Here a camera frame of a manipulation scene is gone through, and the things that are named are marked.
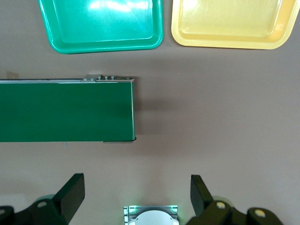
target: metal bracket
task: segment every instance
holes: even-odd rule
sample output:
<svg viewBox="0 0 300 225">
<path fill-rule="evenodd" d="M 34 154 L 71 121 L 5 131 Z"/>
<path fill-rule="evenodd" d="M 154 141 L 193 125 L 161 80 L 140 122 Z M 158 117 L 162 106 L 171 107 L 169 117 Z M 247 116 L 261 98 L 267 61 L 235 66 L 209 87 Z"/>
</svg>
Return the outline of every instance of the metal bracket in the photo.
<svg viewBox="0 0 300 225">
<path fill-rule="evenodd" d="M 133 82 L 134 79 L 131 77 L 122 77 L 122 76 L 107 76 L 102 74 L 92 74 L 85 76 L 81 82 L 95 82 L 95 83 L 119 83 L 119 82 Z"/>
<path fill-rule="evenodd" d="M 128 225 L 130 221 L 136 219 L 144 212 L 151 210 L 158 210 L 167 213 L 171 218 L 178 220 L 177 211 L 178 205 L 163 205 L 163 206 L 140 206 L 130 205 L 123 207 L 125 225 Z"/>
<path fill-rule="evenodd" d="M 41 199 L 15 213 L 0 206 L 0 225 L 68 225 L 85 197 L 83 173 L 76 173 L 52 199 Z"/>
</svg>

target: metal mount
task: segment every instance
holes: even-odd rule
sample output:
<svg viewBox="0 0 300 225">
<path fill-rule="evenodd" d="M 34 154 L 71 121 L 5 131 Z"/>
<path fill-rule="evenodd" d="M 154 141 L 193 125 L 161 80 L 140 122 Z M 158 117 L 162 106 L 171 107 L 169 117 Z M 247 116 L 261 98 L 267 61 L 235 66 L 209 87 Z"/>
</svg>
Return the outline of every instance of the metal mount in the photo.
<svg viewBox="0 0 300 225">
<path fill-rule="evenodd" d="M 85 197 L 83 173 L 76 173 L 52 199 L 41 199 L 15 213 L 0 206 L 0 225 L 68 225 Z"/>
<path fill-rule="evenodd" d="M 95 82 L 95 83 L 119 83 L 119 82 L 133 82 L 134 79 L 131 77 L 123 77 L 123 76 L 107 76 L 102 74 L 93 74 L 85 76 L 81 82 Z"/>
<path fill-rule="evenodd" d="M 187 225 L 283 225 L 277 216 L 262 208 L 239 212 L 223 201 L 215 201 L 201 176 L 191 176 L 191 202 L 196 214 Z"/>
<path fill-rule="evenodd" d="M 124 221 L 125 225 L 138 225 L 136 221 L 138 217 L 143 217 L 147 212 L 152 212 L 154 215 L 158 215 L 159 212 L 163 212 L 163 216 L 167 216 L 168 220 L 171 219 L 172 225 L 178 220 L 177 211 L 178 205 L 162 205 L 162 206 L 140 206 L 140 205 L 131 205 L 123 207 L 124 210 Z"/>
</svg>

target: plastic tray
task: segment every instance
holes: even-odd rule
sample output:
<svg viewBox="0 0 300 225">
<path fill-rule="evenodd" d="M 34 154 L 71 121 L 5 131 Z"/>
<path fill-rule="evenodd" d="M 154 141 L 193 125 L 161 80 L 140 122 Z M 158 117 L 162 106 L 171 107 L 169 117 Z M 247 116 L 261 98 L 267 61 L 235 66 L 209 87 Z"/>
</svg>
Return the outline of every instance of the plastic tray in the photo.
<svg viewBox="0 0 300 225">
<path fill-rule="evenodd" d="M 274 49 L 299 8 L 299 0 L 173 0 L 172 35 L 185 46 Z"/>
<path fill-rule="evenodd" d="M 59 53 L 153 49 L 163 39 L 162 0 L 39 0 Z"/>
</svg>

